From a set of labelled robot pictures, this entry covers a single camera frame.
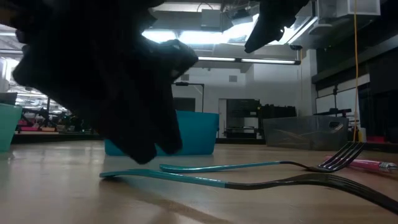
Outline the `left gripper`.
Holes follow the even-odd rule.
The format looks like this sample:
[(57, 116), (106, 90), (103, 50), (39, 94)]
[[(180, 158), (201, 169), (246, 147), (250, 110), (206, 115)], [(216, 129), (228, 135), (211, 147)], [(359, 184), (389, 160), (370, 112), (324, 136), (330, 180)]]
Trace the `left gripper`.
[(15, 77), (58, 100), (91, 123), (138, 164), (156, 156), (143, 124), (175, 123), (172, 83), (198, 62), (179, 40), (143, 36), (153, 19), (97, 22), (71, 18), (14, 18), (26, 51)]

